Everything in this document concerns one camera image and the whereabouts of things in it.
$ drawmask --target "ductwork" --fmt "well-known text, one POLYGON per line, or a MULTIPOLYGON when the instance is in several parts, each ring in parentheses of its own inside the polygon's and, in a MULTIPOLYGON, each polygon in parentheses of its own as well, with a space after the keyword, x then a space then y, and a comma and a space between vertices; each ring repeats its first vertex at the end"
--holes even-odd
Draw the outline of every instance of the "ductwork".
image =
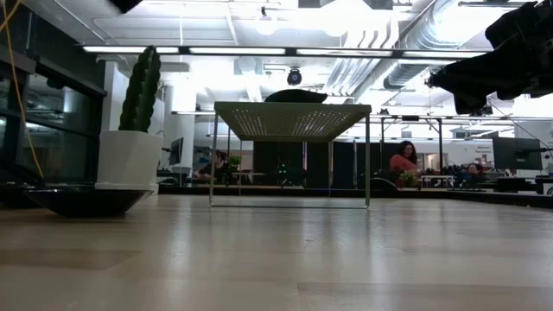
MULTIPOLYGON (((374 20, 376 16, 382 17, 382 13, 383 11, 379 11, 374 16, 368 16, 367 19, 374 20)), ((377 29, 349 31, 344 48, 391 48, 399 36, 394 15, 389 14, 384 20, 375 24, 378 25, 377 29)), ((325 85, 325 91, 340 96, 352 94, 376 64, 375 60, 369 59, 338 59, 325 85)))
MULTIPOLYGON (((456 49, 494 21, 498 14, 501 14, 501 12, 488 10, 485 12, 485 16, 471 15, 467 18, 467 13, 470 11, 461 11, 467 8, 459 8, 459 2, 460 0, 435 1, 412 30, 397 43, 397 48, 456 49)), ((369 92, 369 89, 380 80, 382 80, 382 85, 376 87, 399 90, 428 66, 425 64, 402 64, 397 60, 381 60, 355 92, 355 97, 359 98, 365 92, 369 92)))

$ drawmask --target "perforated tabletop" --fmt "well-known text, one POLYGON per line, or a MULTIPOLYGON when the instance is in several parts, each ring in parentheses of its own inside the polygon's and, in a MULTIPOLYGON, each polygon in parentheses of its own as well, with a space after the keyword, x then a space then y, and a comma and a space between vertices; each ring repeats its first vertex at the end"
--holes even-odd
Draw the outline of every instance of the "perforated tabletop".
POLYGON ((333 141, 371 112, 369 105, 216 102, 215 112, 244 141, 333 141))

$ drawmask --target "woman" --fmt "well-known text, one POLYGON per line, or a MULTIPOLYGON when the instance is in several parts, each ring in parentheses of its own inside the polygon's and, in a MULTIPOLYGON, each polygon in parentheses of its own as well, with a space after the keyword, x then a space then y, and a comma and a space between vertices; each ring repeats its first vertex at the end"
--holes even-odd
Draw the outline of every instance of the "woman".
MULTIPOLYGON (((228 171, 228 164, 226 163, 226 153, 222 151, 215 151, 215 181, 222 182, 223 176, 228 171)), ((204 168, 198 169, 194 176, 201 181, 211 180, 211 165, 207 164, 204 168)))
POLYGON ((412 142, 401 142, 396 154, 390 159, 390 171, 396 172, 399 170, 415 174, 417 172, 416 149, 412 142))

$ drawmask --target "green plant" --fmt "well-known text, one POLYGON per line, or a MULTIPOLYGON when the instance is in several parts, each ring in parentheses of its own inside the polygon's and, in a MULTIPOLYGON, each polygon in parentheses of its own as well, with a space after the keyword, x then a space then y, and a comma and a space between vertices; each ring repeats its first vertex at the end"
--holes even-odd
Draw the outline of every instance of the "green plant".
POLYGON ((413 187, 416 185, 416 174, 408 171, 404 171, 399 175, 399 180, 403 181, 406 187, 413 187))
POLYGON ((240 165, 240 163, 242 162, 242 158, 238 155, 230 155, 228 157, 228 166, 229 168, 232 168, 234 170, 237 170, 238 169, 238 166, 240 165))
POLYGON ((162 61, 155 47, 147 47, 138 56, 123 102, 119 130, 148 132, 150 119, 154 114, 161 67, 162 61))

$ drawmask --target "cactus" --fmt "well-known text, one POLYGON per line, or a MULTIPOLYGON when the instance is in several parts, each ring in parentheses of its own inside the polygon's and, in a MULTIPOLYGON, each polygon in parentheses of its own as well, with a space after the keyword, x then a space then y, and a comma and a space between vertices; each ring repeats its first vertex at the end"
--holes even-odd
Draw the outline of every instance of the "cactus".
POLYGON ((154 114, 161 66, 162 61, 155 47, 146 48, 138 57, 123 102, 119 130, 148 132, 154 114))

